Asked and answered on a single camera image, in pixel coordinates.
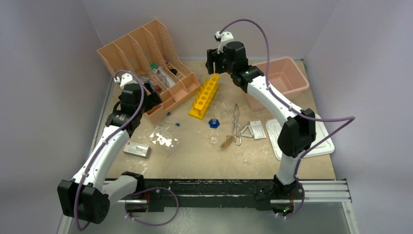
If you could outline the blue capped test tube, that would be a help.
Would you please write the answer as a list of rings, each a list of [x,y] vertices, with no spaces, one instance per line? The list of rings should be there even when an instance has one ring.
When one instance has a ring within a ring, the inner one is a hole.
[[[177,123],[177,122],[172,122],[172,121],[168,121],[168,120],[163,120],[163,122],[166,122],[166,123],[169,123],[169,124],[172,124],[172,125],[175,125],[175,126],[180,126],[180,123]]]

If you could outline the clear well plate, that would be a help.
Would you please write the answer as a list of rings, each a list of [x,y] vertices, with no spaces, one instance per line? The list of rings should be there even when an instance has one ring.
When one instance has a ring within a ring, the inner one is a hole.
[[[155,127],[149,135],[150,142],[168,153],[174,152],[180,145],[180,140],[161,126]]]

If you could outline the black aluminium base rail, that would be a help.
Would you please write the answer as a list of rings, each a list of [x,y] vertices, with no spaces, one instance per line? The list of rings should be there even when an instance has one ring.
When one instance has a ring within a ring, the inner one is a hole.
[[[253,208],[290,215],[305,202],[346,202],[351,200],[345,180],[302,180],[286,188],[273,179],[155,179],[123,175],[106,180],[102,186],[63,180],[58,196],[67,216],[82,220],[103,219],[115,203],[146,205],[149,212],[166,207]]]

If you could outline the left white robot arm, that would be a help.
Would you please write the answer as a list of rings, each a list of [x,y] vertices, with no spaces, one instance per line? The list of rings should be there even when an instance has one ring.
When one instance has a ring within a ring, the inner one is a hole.
[[[72,179],[61,180],[57,187],[65,216],[100,224],[110,206],[122,197],[129,195],[132,199],[140,199],[145,194],[145,186],[139,182],[142,175],[136,173],[127,172],[108,185],[104,181],[143,114],[161,104],[162,100],[155,90],[143,91],[138,83],[125,85],[118,98],[105,122],[102,137],[85,164]]]

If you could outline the wooden bristle brush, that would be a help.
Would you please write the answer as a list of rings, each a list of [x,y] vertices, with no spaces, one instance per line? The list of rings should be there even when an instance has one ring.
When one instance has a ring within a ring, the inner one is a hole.
[[[225,141],[220,145],[221,149],[226,148],[228,145],[230,145],[234,141],[234,135],[232,136],[226,136]]]

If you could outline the metal crucible tongs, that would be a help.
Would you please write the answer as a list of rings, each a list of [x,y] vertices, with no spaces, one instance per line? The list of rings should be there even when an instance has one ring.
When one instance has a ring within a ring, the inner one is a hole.
[[[242,143],[242,137],[240,134],[238,134],[238,119],[239,119],[239,106],[237,103],[235,103],[233,110],[231,111],[232,114],[232,129],[231,129],[231,134],[226,135],[225,139],[228,140],[230,138],[233,139],[233,142],[236,146],[241,146]]]

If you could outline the white plastic bin lid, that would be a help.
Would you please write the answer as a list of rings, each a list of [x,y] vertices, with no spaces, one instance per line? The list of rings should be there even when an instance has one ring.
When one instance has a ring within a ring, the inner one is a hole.
[[[276,158],[281,161],[282,159],[282,151],[280,147],[278,146],[278,138],[281,133],[282,127],[278,123],[276,119],[270,119],[266,122],[265,124],[268,136],[274,151],[274,154]],[[316,122],[316,140],[311,144],[313,147],[315,144],[319,143],[322,141],[324,137],[329,135],[329,133],[326,130],[326,127],[323,122]],[[320,143],[315,149],[311,150],[306,156],[307,157],[313,157],[313,156],[320,156],[320,155],[326,155],[330,154],[335,150],[335,146],[330,138],[327,140],[323,141]]]

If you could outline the yellow test tube rack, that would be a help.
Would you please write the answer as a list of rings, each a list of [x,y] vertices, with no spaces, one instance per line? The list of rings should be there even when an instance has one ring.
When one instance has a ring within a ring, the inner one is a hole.
[[[209,109],[212,100],[214,99],[218,91],[219,79],[219,74],[212,74],[209,78],[205,80],[200,90],[198,91],[194,102],[192,103],[192,107],[188,113],[190,117],[199,120],[204,119],[206,112]]]

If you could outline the peach plastic file organizer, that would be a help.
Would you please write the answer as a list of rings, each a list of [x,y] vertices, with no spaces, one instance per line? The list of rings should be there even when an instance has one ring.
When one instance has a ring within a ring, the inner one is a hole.
[[[200,90],[196,75],[179,60],[167,27],[157,19],[98,49],[97,53],[111,75],[121,69],[129,70],[148,76],[158,88],[162,103],[145,113],[152,124]],[[158,72],[152,71],[151,64],[159,66]]]

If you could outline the green capped tube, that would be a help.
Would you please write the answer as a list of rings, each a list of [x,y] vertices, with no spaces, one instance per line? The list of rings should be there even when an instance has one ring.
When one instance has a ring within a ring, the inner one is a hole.
[[[150,67],[151,67],[151,69],[152,69],[152,71],[153,71],[154,73],[158,72],[158,69],[159,69],[159,66],[158,66],[158,65],[156,65],[156,64],[151,64]]]

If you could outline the white packet pouch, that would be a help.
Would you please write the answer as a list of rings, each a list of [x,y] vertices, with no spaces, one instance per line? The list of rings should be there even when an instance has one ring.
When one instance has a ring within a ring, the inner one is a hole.
[[[262,125],[262,122],[260,120],[258,121],[251,121],[250,122],[250,127],[251,130],[253,132],[253,138],[255,140],[259,140],[259,139],[265,139],[266,138],[266,134]]]

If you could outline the metal clay triangle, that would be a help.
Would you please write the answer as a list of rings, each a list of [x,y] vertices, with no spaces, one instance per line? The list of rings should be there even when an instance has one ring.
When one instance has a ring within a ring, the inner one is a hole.
[[[246,137],[246,138],[253,138],[253,131],[249,124],[245,125],[241,130],[237,131],[237,137]]]

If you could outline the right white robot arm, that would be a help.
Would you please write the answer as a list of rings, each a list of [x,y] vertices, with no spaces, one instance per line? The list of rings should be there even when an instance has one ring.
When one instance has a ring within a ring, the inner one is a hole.
[[[293,191],[292,184],[297,181],[299,158],[316,139],[316,126],[312,121],[314,111],[310,108],[304,110],[290,102],[269,83],[262,70],[250,65],[242,42],[232,41],[222,48],[208,49],[206,57],[210,75],[228,73],[236,86],[258,100],[282,126],[277,140],[282,159],[275,174],[273,191],[277,197],[286,198]]]

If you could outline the white slide box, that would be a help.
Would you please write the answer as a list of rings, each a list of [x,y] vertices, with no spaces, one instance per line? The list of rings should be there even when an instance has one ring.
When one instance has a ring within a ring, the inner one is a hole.
[[[133,141],[128,141],[123,149],[123,153],[140,158],[148,158],[150,156],[150,152],[151,148],[149,145]]]

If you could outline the pink plastic bin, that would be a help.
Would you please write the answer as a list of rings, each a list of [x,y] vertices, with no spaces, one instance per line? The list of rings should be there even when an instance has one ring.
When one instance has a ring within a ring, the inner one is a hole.
[[[285,97],[303,109],[314,108],[309,96],[309,82],[291,57],[272,59],[269,63],[269,81]]]

